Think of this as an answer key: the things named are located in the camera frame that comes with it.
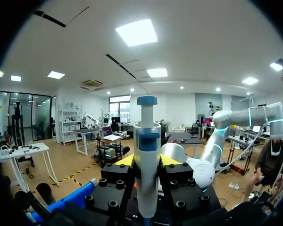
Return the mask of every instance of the office chair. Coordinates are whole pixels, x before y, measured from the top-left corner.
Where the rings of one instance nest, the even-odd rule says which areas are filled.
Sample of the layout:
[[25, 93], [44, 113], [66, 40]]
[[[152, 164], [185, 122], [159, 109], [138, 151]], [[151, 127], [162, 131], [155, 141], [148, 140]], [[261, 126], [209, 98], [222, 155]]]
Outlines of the office chair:
[[187, 132], [195, 135], [198, 134], [198, 124], [197, 123], [193, 123], [192, 128], [191, 129], [187, 129]]
[[123, 148], [123, 156], [125, 156], [127, 154], [128, 157], [128, 152], [130, 151], [130, 148], [128, 146]]

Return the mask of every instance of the glass wall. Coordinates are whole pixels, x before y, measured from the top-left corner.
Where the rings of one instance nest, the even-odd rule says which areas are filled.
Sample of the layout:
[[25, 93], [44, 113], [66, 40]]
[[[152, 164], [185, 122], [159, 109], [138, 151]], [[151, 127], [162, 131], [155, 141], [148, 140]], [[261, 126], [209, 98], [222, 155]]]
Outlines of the glass wall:
[[33, 140], [43, 140], [52, 137], [50, 126], [50, 97], [33, 96], [32, 123]]
[[7, 139], [8, 143], [15, 143], [12, 129], [12, 116], [15, 115], [17, 103], [19, 103], [20, 115], [23, 116], [25, 144], [27, 142], [52, 138], [50, 96], [0, 92], [0, 142], [1, 140]]

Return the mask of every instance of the computer monitor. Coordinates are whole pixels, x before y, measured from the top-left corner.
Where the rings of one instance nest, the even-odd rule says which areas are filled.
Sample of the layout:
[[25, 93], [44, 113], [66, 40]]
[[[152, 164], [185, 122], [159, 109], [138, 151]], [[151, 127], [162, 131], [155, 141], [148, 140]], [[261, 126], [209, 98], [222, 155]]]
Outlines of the computer monitor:
[[128, 118], [127, 117], [121, 117], [121, 123], [128, 123]]
[[121, 122], [121, 117], [112, 117], [112, 121], [115, 120], [115, 122], [120, 123]]
[[100, 129], [102, 130], [103, 137], [113, 134], [111, 126], [102, 126]]
[[253, 132], [259, 133], [260, 132], [260, 126], [254, 126]]

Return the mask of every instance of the ceiling track rail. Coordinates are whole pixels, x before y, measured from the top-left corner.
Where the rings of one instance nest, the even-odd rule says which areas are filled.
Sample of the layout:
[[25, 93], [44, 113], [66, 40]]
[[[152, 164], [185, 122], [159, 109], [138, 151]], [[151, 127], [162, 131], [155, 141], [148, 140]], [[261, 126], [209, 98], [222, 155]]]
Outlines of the ceiling track rail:
[[120, 68], [122, 68], [125, 72], [127, 72], [129, 75], [131, 75], [133, 78], [136, 79], [136, 77], [128, 71], [124, 66], [122, 66], [115, 58], [113, 58], [110, 54], [106, 54], [106, 57], [108, 57], [110, 60], [112, 60], [114, 63], [116, 63]]

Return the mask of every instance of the white wall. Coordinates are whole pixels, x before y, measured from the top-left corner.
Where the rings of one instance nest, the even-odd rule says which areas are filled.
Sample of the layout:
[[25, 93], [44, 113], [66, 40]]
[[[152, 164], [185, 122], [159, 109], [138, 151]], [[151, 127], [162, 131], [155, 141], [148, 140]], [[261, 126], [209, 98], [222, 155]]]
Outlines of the white wall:
[[[151, 94], [157, 97], [157, 105], [153, 106], [153, 120], [164, 119], [175, 126], [192, 125], [196, 119], [195, 94]], [[131, 95], [130, 121], [134, 123], [142, 119], [141, 106], [137, 105], [140, 95]]]
[[74, 103], [74, 106], [81, 105], [82, 114], [87, 112], [96, 119], [101, 117], [101, 109], [103, 109], [103, 114], [108, 112], [107, 98], [96, 97], [85, 91], [59, 88], [55, 109], [56, 139], [58, 143], [60, 142], [58, 107], [63, 106], [64, 103]]

